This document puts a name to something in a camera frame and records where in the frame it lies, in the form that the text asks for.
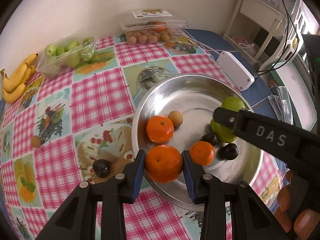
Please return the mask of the person's hand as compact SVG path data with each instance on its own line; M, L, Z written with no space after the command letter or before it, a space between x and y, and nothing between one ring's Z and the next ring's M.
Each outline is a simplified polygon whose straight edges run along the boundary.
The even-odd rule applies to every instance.
M290 208L292 207L291 182L293 174L295 173L291 170L288 170L285 174L285 179L289 184L283 187L277 195L278 207L274 212L274 216L286 233L293 230L298 239L310 239L319 225L319 212L312 209L305 209L300 212L296 218L293 218L290 214Z

